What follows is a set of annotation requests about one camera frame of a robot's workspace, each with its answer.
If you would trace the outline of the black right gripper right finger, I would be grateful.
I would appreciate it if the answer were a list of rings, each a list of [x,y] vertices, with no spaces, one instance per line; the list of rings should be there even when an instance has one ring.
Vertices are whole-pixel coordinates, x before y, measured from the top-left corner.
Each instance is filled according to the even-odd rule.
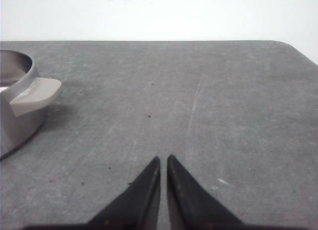
[[[169,189],[187,230],[223,230],[243,221],[210,195],[174,155],[167,159]]]

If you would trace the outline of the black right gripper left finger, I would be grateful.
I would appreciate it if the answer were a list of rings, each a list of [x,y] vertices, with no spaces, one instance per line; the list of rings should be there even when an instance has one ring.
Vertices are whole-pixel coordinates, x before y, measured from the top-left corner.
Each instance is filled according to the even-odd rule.
[[[156,156],[129,187],[88,224],[101,230],[155,230],[160,202],[160,159]]]

